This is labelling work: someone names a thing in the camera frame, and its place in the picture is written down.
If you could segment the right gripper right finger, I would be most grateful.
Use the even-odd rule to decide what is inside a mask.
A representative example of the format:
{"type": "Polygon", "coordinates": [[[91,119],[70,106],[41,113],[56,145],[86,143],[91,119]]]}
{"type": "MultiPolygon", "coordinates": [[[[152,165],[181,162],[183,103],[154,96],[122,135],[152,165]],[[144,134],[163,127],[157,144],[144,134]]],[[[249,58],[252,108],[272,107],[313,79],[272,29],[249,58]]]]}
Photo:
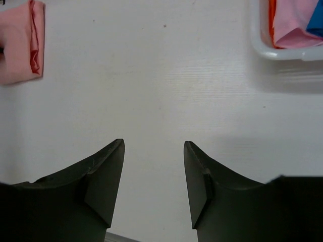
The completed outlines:
{"type": "Polygon", "coordinates": [[[322,177],[244,177],[191,141],[184,166],[199,241],[322,241],[322,177]]]}

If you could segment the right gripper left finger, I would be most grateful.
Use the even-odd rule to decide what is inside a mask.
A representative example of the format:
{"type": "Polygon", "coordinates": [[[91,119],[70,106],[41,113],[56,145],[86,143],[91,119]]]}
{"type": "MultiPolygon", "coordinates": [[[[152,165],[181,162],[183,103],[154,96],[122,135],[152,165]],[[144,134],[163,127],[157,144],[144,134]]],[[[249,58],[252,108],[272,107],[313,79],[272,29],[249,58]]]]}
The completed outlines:
{"type": "Polygon", "coordinates": [[[33,183],[1,184],[1,241],[104,241],[124,154],[116,139],[33,183]]]}

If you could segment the salmon pink t shirt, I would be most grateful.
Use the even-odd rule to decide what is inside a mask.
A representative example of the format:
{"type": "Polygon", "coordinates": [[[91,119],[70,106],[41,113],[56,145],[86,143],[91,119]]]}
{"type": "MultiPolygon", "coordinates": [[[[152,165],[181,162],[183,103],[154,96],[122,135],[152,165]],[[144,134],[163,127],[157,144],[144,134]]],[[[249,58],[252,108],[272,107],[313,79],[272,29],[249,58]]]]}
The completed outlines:
{"type": "Polygon", "coordinates": [[[27,1],[1,12],[1,84],[43,76],[45,4],[27,1]]]}

